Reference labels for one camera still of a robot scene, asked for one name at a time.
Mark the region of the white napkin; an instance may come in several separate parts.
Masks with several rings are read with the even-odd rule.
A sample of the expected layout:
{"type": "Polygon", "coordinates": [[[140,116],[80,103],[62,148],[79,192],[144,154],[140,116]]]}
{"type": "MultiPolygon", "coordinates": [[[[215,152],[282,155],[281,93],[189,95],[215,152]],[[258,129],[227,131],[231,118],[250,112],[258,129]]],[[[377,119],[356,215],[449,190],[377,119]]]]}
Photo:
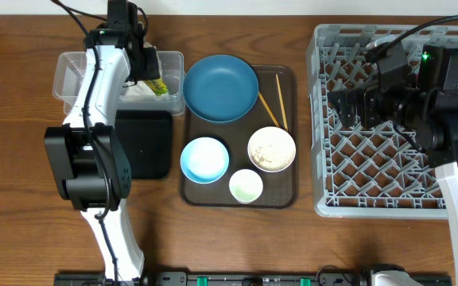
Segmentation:
{"type": "Polygon", "coordinates": [[[157,94],[144,82],[125,86],[122,89],[120,99],[122,101],[141,101],[147,98],[157,97],[157,94]]]}

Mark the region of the green snack wrapper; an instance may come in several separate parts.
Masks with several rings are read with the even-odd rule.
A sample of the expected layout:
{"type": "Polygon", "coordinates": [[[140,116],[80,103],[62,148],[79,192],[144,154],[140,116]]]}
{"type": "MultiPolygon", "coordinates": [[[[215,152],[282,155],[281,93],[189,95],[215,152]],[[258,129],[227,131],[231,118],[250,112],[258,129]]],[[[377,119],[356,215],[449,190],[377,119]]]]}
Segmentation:
{"type": "Polygon", "coordinates": [[[162,96],[169,93],[169,89],[165,85],[162,78],[148,79],[144,81],[145,85],[149,87],[156,96],[162,96]]]}

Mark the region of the white pink bowl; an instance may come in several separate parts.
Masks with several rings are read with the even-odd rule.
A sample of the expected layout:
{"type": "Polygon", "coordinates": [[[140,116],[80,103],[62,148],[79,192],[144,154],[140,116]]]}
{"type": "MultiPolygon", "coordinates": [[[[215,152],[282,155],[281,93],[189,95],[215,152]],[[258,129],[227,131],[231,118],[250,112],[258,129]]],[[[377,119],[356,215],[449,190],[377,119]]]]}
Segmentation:
{"type": "Polygon", "coordinates": [[[255,131],[247,144],[250,161],[264,172],[286,170],[296,156],[296,143],[285,130],[267,126],[255,131]]]}

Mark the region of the light blue bowl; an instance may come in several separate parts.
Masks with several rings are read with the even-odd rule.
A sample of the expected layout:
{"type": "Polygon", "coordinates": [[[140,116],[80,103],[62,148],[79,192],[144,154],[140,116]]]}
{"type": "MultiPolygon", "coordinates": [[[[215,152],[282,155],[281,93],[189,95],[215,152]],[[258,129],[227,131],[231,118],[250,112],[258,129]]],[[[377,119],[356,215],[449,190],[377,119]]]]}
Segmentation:
{"type": "Polygon", "coordinates": [[[196,184],[211,184],[221,179],[229,162],[225,145],[212,137],[198,137],[190,141],[180,155],[181,171],[196,184]]]}

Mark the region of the rice food waste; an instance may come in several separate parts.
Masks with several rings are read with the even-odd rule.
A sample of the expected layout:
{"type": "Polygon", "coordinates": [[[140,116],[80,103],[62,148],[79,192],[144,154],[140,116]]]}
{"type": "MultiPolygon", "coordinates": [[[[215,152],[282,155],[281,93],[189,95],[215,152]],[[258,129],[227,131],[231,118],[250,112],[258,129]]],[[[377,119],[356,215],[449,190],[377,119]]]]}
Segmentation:
{"type": "Polygon", "coordinates": [[[284,168],[290,161],[291,152],[284,142],[264,142],[257,145],[252,152],[252,158],[261,168],[278,170],[284,168]]]}

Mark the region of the small white cup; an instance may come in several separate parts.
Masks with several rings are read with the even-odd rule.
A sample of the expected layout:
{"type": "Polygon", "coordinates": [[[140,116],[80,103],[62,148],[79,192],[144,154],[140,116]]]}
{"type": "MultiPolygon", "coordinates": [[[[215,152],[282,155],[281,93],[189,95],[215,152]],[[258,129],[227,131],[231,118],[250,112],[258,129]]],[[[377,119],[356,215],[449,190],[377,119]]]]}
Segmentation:
{"type": "Polygon", "coordinates": [[[263,188],[261,176],[250,169],[238,170],[229,180],[230,193],[242,204],[252,203],[258,199],[263,188]]]}

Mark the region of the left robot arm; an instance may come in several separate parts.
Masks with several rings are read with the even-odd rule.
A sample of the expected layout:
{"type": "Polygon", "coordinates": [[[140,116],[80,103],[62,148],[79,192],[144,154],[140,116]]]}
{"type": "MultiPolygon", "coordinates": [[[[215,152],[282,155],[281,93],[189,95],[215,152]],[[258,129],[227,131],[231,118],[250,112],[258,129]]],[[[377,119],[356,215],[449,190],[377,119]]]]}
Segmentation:
{"type": "Polygon", "coordinates": [[[45,131],[60,197],[87,221],[105,263],[92,280],[60,275],[59,284],[152,283],[127,211],[131,166],[115,132],[123,88],[159,76],[156,54],[143,46],[148,24],[138,20],[139,10],[132,2],[109,1],[105,22],[83,31],[86,70],[75,104],[60,127],[45,131]]]}

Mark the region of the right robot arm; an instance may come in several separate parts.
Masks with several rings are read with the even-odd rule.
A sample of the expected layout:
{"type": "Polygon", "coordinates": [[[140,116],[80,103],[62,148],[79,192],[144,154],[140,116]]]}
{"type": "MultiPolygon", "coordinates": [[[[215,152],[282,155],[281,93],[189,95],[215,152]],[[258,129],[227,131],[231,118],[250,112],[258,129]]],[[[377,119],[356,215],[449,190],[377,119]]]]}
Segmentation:
{"type": "Polygon", "coordinates": [[[346,128],[391,121],[411,129],[441,188],[458,284],[458,43],[425,44],[417,74],[407,71],[401,45],[367,51],[378,68],[366,87],[330,91],[328,101],[346,128]]]}

